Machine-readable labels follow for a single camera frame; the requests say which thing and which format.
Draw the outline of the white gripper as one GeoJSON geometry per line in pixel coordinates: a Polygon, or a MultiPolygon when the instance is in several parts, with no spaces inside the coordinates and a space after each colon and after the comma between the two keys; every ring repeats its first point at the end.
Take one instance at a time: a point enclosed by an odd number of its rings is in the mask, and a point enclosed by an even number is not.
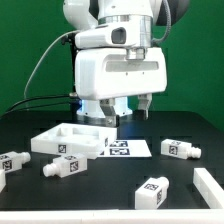
{"type": "Polygon", "coordinates": [[[82,50],[76,57],[75,85],[81,99],[101,100],[108,127],[119,125],[114,98],[139,95],[138,112],[147,119],[152,102],[148,93],[167,86],[165,58],[160,48],[149,48],[144,60],[127,60],[122,48],[82,50]]]}

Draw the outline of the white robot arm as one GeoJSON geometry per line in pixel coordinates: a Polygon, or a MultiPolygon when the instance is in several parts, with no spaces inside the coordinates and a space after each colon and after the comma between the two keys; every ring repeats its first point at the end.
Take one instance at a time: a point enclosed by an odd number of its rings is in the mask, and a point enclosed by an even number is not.
{"type": "Polygon", "coordinates": [[[186,13],[190,0],[64,0],[66,20],[77,31],[74,82],[84,101],[81,114],[116,127],[129,113],[127,98],[139,100],[146,119],[152,95],[167,86],[166,62],[153,28],[167,30],[186,13]]]}

